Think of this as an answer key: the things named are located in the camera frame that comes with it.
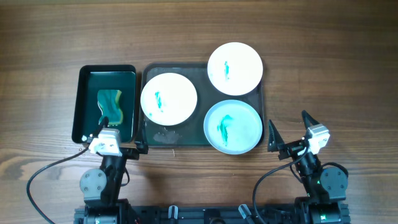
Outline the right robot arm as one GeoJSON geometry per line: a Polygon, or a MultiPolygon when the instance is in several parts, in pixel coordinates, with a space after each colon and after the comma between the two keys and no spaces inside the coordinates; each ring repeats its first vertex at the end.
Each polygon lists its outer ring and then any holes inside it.
{"type": "Polygon", "coordinates": [[[294,203],[266,205],[261,215],[267,223],[349,223],[346,200],[348,171],[335,162],[322,164],[317,156],[325,147],[330,132],[326,126],[302,112],[305,135],[286,143],[272,121],[269,122],[269,152],[278,152],[280,160],[292,159],[289,166],[303,184],[306,197],[297,197],[294,203]]]}

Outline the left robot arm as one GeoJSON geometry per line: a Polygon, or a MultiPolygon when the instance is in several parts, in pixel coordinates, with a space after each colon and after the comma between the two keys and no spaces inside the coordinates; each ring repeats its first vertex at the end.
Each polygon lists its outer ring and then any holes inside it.
{"type": "Polygon", "coordinates": [[[74,223],[140,223],[141,219],[127,199],[120,199],[123,175],[128,159],[147,154],[146,135],[136,147],[121,147],[120,133],[108,128],[104,117],[88,138],[88,149],[102,157],[99,168],[86,171],[80,179],[85,207],[75,210],[74,223]]]}

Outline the green and yellow sponge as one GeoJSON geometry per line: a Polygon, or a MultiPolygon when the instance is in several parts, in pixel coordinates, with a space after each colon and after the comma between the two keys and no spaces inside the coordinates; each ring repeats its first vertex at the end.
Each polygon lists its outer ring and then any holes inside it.
{"type": "Polygon", "coordinates": [[[119,105],[121,94],[121,90],[98,91],[98,107],[101,111],[99,123],[105,118],[108,118],[109,126],[118,126],[123,123],[123,111],[119,105]]]}

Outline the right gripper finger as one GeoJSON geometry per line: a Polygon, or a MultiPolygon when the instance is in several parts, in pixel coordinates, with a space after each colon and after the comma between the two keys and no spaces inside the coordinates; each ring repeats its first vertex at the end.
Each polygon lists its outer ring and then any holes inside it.
{"type": "Polygon", "coordinates": [[[302,111],[302,119],[306,128],[320,124],[317,120],[315,120],[312,116],[310,116],[305,110],[302,111]]]}
{"type": "Polygon", "coordinates": [[[268,122],[268,128],[269,128],[269,140],[268,140],[267,151],[277,152],[280,150],[279,147],[283,146],[285,142],[282,139],[281,135],[279,134],[277,128],[275,127],[271,119],[268,122]]]}

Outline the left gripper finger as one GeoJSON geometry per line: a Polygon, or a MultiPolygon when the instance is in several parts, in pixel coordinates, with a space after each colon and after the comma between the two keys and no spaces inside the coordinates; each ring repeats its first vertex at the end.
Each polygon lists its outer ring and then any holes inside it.
{"type": "Polygon", "coordinates": [[[108,127],[108,123],[109,123],[109,118],[105,116],[99,123],[98,127],[94,130],[93,137],[97,138],[101,130],[108,127]]]}
{"type": "Polygon", "coordinates": [[[146,137],[146,122],[144,119],[140,120],[137,127],[137,134],[134,139],[136,149],[148,149],[146,137]]]}

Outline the pale blue plate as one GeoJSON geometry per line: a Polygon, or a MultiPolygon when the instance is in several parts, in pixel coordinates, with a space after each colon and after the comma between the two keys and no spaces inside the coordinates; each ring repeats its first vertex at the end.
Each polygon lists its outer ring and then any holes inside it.
{"type": "Polygon", "coordinates": [[[203,131],[215,149],[238,155],[249,152],[259,143],[263,127],[252,106],[239,100],[224,100],[208,110],[203,131]]]}

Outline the white plate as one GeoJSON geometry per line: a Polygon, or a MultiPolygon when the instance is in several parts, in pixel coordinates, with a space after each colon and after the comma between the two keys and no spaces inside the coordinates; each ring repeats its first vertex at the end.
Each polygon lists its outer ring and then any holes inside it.
{"type": "Polygon", "coordinates": [[[262,80],[264,67],[259,54],[249,45],[229,42],[210,55],[207,72],[220,92],[239,96],[249,93],[262,80]]]}
{"type": "Polygon", "coordinates": [[[193,83],[177,73],[162,73],[151,78],[141,93],[141,109],[154,123],[173,126],[194,112],[198,95],[193,83]]]}

